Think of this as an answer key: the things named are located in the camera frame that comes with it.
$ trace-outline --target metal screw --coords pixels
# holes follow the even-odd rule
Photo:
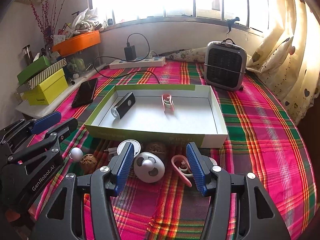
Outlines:
[[[212,170],[215,171],[215,172],[220,172],[222,169],[221,169],[220,166],[215,165],[215,166],[212,167]]]
[[[100,171],[101,172],[108,172],[110,170],[110,168],[108,167],[108,166],[102,166],[101,168],[100,168]]]
[[[73,173],[68,173],[66,175],[66,179],[73,179],[75,177],[75,175]]]
[[[254,178],[256,177],[256,175],[255,175],[254,173],[252,173],[252,172],[249,172],[249,173],[247,174],[247,177],[248,177],[249,179],[254,179]]]

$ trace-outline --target ping pong ball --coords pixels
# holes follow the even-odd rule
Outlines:
[[[83,152],[80,148],[74,147],[71,152],[70,152],[70,158],[74,161],[74,162],[79,162],[82,160],[83,158]]]
[[[153,163],[151,160],[144,160],[142,162],[142,167],[145,167],[148,171],[152,171],[153,170]]]

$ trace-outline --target heart pattern curtain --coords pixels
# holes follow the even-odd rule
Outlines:
[[[269,31],[247,63],[295,124],[320,92],[320,26],[304,0],[269,0]]]

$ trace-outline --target yellow box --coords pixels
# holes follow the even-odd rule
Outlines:
[[[43,80],[33,90],[26,91],[24,95],[31,106],[49,105],[68,87],[63,69],[58,70]]]

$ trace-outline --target orange shelf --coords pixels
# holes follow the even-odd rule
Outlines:
[[[57,51],[61,56],[65,57],[77,53],[93,45],[99,44],[100,42],[100,32],[94,31],[84,33],[76,37],[73,37],[69,40],[63,41],[53,46],[52,51]]]

